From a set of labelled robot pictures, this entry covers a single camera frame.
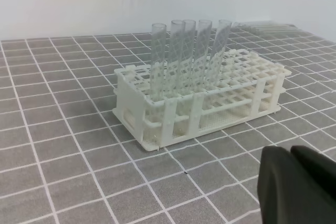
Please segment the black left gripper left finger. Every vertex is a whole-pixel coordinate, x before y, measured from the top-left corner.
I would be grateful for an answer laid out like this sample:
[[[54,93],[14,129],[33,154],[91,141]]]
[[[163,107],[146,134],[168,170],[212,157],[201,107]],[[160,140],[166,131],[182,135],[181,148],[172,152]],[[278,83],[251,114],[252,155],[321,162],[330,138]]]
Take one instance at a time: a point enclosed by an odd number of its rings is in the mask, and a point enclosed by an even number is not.
[[[257,195],[263,223],[335,223],[334,205],[292,205],[290,202],[290,150],[262,149]]]

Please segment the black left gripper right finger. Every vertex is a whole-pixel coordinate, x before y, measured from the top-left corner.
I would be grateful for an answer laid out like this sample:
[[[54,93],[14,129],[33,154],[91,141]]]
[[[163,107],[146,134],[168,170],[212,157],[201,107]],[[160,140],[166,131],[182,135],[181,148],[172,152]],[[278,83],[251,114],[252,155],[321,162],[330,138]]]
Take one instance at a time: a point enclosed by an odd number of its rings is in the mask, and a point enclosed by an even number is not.
[[[290,149],[292,205],[335,204],[335,162],[301,145]]]

